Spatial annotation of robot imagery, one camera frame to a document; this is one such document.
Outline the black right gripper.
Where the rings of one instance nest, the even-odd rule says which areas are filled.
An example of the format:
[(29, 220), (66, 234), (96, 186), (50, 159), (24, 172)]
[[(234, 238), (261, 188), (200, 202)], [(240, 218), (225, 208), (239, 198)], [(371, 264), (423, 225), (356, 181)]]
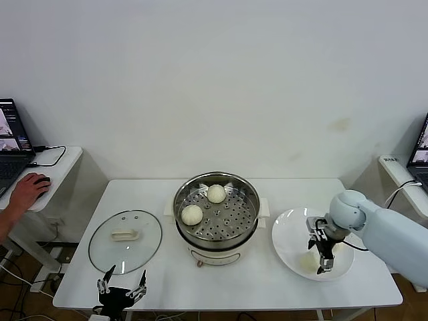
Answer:
[(332, 252), (333, 247), (335, 246), (335, 241), (330, 239), (324, 232), (323, 229), (314, 229), (312, 232), (312, 238), (308, 241), (308, 250), (311, 250), (316, 246), (319, 254), (319, 268), (317, 269), (317, 274), (323, 274), (330, 272), (334, 265), (334, 255)]

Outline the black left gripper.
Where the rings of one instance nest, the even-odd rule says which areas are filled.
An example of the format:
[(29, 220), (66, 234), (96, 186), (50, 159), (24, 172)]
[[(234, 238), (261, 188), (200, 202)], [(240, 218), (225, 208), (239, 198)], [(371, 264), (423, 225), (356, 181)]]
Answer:
[(105, 274), (102, 279), (98, 279), (98, 299), (102, 308), (100, 311), (101, 316), (107, 317), (121, 317), (122, 312), (126, 308), (134, 305), (134, 299), (141, 299), (146, 294), (146, 270), (143, 271), (142, 277), (138, 287), (130, 290), (124, 288), (108, 287), (116, 265), (113, 265)]

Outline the person's bare hand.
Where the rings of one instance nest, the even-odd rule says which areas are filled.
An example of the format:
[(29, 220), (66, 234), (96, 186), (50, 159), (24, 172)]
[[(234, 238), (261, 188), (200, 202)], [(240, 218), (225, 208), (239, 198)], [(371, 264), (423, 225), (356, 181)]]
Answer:
[(11, 193), (8, 207), (14, 210), (28, 210), (40, 198), (40, 195), (49, 191), (50, 185), (50, 178), (43, 174), (25, 175)]

